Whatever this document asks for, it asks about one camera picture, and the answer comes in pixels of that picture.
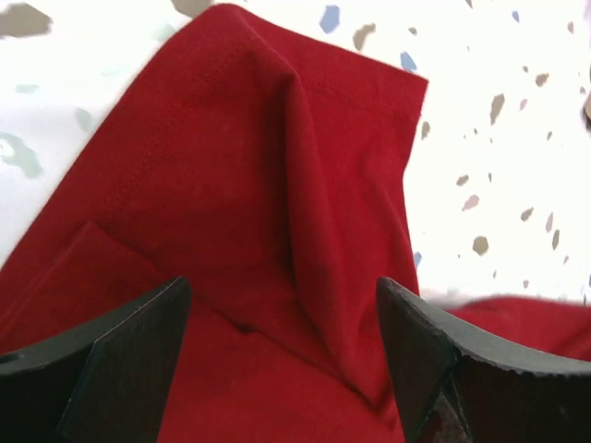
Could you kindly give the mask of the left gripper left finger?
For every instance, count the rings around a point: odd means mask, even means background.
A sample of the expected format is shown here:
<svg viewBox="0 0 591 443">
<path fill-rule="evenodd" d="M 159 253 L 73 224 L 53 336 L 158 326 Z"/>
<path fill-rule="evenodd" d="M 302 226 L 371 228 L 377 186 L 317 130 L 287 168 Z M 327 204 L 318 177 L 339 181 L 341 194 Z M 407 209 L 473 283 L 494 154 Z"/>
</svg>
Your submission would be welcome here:
<svg viewBox="0 0 591 443">
<path fill-rule="evenodd" d="M 1 357 L 4 442 L 154 442 L 191 305 L 176 278 Z"/>
</svg>

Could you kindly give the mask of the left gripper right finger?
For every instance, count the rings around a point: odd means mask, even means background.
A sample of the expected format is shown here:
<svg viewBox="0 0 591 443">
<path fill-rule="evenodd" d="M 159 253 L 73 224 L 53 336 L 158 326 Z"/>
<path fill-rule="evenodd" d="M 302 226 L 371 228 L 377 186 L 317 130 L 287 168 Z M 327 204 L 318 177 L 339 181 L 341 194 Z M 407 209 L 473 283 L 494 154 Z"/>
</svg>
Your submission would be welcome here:
<svg viewBox="0 0 591 443">
<path fill-rule="evenodd" d="M 376 298 L 406 441 L 589 441 L 588 362 L 505 340 L 389 278 Z"/>
</svg>

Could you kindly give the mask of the dark red t-shirt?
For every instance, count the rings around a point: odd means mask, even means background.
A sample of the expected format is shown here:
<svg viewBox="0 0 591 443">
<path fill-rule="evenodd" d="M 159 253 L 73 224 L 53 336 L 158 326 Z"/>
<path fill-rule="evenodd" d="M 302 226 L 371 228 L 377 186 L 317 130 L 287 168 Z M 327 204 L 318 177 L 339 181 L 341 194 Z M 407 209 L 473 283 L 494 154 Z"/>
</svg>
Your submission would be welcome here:
<svg viewBox="0 0 591 443">
<path fill-rule="evenodd" d="M 239 6 L 206 9 L 9 256 L 2 355 L 184 278 L 154 442 L 408 442 L 376 290 L 389 278 L 417 295 L 403 175 L 426 87 Z M 502 296 L 447 313 L 590 364 L 585 306 Z"/>
</svg>

